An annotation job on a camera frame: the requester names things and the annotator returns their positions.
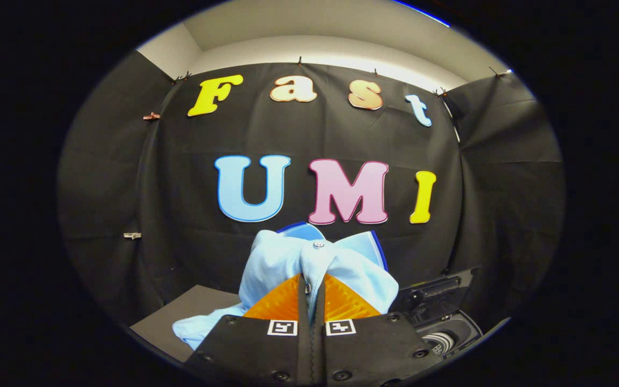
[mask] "black backdrop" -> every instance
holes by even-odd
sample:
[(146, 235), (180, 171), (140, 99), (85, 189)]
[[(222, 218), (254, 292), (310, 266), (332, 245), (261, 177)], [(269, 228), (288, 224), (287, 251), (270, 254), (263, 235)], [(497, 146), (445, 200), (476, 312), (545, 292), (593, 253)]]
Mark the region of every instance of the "black backdrop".
[[(569, 192), (557, 264), (536, 297), (425, 385), (471, 375), (496, 385), (619, 382), (619, 3), (410, 3), (465, 25), (548, 106)], [(66, 128), (89, 91), (130, 49), (204, 6), (0, 4), (0, 385), (192, 384), (83, 291), (53, 208)], [(14, 74), (24, 76), (12, 83)]]
[[(214, 113), (186, 115), (202, 81), (234, 74), (243, 83)], [(318, 97), (273, 101), (273, 82), (289, 75), (312, 79)], [(347, 102), (356, 79), (378, 83), (383, 107), (363, 110)], [(415, 118), (405, 99), (410, 94), (427, 105), (431, 127)], [(152, 111), (160, 120), (142, 120)], [(337, 220), (320, 230), (334, 241), (375, 230), (402, 287), (446, 269), (481, 267), (463, 307), (485, 331), (540, 283), (565, 206), (557, 141), (542, 107), (514, 74), (440, 98), (385, 76), (319, 64), (249, 64), (173, 84), (133, 52), (81, 108), (66, 147), (59, 216), (69, 254), (98, 301), (127, 325), (196, 284), (237, 292), (255, 234), (306, 221), (314, 211), (316, 177), (308, 165), (315, 159), (338, 160), (351, 181), (364, 162), (388, 164), (388, 221)], [(231, 154), (253, 163), (243, 185), (249, 203), (265, 197), (260, 157), (291, 158), (275, 217), (241, 223), (219, 209), (214, 161)], [(437, 181), (431, 219), (413, 225), (420, 170)], [(131, 231), (142, 238), (123, 238)]]

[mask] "screw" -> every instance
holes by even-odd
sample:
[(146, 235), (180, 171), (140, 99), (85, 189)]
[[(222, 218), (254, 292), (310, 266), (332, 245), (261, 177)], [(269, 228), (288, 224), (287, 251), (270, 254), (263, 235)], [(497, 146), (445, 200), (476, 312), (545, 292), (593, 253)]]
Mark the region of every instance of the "screw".
[(352, 377), (352, 374), (348, 371), (339, 371), (334, 373), (334, 380), (337, 382), (344, 382)]
[(420, 349), (417, 352), (413, 353), (413, 357), (417, 358), (417, 359), (421, 359), (424, 356), (427, 356), (429, 354), (429, 351), (425, 350), (425, 349)]
[(273, 378), (279, 380), (280, 382), (285, 382), (290, 378), (290, 375), (288, 375), (287, 372), (276, 371), (273, 373)]

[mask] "pink letter m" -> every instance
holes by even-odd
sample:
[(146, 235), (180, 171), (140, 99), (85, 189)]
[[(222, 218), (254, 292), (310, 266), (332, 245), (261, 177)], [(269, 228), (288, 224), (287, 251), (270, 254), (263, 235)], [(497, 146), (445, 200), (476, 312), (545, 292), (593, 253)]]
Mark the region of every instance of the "pink letter m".
[(388, 220), (384, 211), (384, 179), (388, 164), (366, 162), (353, 184), (336, 160), (315, 160), (310, 162), (309, 168), (316, 174), (316, 206), (309, 215), (309, 222), (313, 225), (330, 225), (336, 220), (336, 215), (331, 212), (331, 198), (343, 222), (350, 221), (359, 200), (362, 200), (362, 210), (356, 216), (359, 223), (375, 225)]

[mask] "blue letter u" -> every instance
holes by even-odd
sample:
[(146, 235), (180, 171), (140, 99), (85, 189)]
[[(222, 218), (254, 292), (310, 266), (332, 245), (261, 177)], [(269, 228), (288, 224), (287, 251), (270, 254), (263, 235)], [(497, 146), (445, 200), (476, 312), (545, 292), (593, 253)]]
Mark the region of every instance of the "blue letter u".
[(250, 166), (245, 156), (224, 156), (214, 161), (219, 170), (219, 208), (239, 222), (262, 222), (273, 218), (283, 206), (283, 172), (290, 165), (290, 157), (265, 156), (260, 165), (267, 170), (267, 196), (258, 205), (243, 198), (243, 173)]

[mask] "black fabric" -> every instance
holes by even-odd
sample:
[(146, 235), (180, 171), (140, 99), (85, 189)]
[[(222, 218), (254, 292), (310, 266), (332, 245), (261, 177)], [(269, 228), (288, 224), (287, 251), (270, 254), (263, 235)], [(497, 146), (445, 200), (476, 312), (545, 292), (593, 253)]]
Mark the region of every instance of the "black fabric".
[[(201, 81), (241, 74), (243, 83), (214, 113), (188, 117), (199, 95)], [(273, 101), (273, 82), (289, 75), (314, 81), (317, 98), (309, 103)], [(356, 79), (381, 87), (384, 105), (377, 111), (352, 107), (347, 96)], [(329, 240), (375, 230), (388, 268), (400, 284), (412, 284), (439, 275), (447, 265), (459, 222), (462, 176), (457, 140), (450, 115), (429, 91), (365, 71), (320, 64), (266, 63), (217, 69), (191, 76), (161, 112), (157, 123), (155, 159), (159, 174), (143, 181), (141, 195), (161, 198), (160, 216), (168, 228), (177, 265), (190, 276), (192, 286), (237, 292), (250, 245), (259, 230), (278, 230), (306, 221), (314, 211), (316, 176), (309, 170), (315, 159), (337, 159), (351, 181), (368, 161), (386, 162), (385, 208), (388, 221), (363, 225), (353, 217), (348, 223), (319, 226)], [(427, 104), (432, 127), (421, 125), (405, 96), (416, 94)], [(285, 170), (283, 208), (262, 223), (240, 223), (227, 218), (217, 203), (218, 171), (214, 161), (241, 154), (251, 159), (245, 171), (244, 197), (249, 203), (265, 198), (265, 169), (258, 165), (268, 154), (289, 156)], [(415, 173), (437, 175), (431, 199), (431, 220), (412, 225), (418, 184)], [(150, 238), (143, 234), (143, 239)], [(152, 257), (155, 272), (164, 283), (180, 279), (180, 268), (167, 257)], [(179, 296), (175, 291), (165, 299)]]
[[(202, 81), (234, 74), (243, 83), (216, 101), (214, 113), (187, 116)], [(317, 98), (273, 101), (273, 82), (289, 75), (311, 78)], [(356, 79), (378, 83), (383, 107), (349, 104)], [(432, 127), (417, 121), (410, 94), (427, 104)], [(388, 221), (363, 225), (353, 215), (320, 230), (329, 240), (375, 230), (401, 287), (446, 268), (481, 266), (463, 307), (487, 330), (531, 294), (550, 263), (564, 209), (561, 157), (541, 106), (513, 74), (443, 98), (454, 120), (429, 91), (321, 64), (249, 64), (172, 85), (133, 52), (78, 113), (62, 155), (59, 209), (71, 259), (98, 301), (128, 325), (196, 284), (238, 292), (256, 233), (306, 221), (314, 211), (311, 161), (337, 159), (351, 181), (365, 162), (386, 162)], [(160, 120), (142, 120), (150, 112)], [(258, 162), (269, 154), (291, 158), (282, 210), (261, 223), (226, 217), (214, 161), (250, 157), (243, 194), (260, 203), (266, 176)], [(412, 225), (420, 170), (437, 181), (430, 221)], [(123, 238), (135, 231), (141, 239)]]
[(79, 276), (110, 315), (131, 325), (164, 305), (148, 272), (138, 230), (138, 163), (171, 80), (131, 52), (78, 111), (59, 161), (58, 211)]
[(563, 160), (541, 104), (514, 74), (442, 98), (464, 180), (450, 269), (481, 266), (462, 309), (486, 332), (531, 296), (552, 262), (565, 214)]

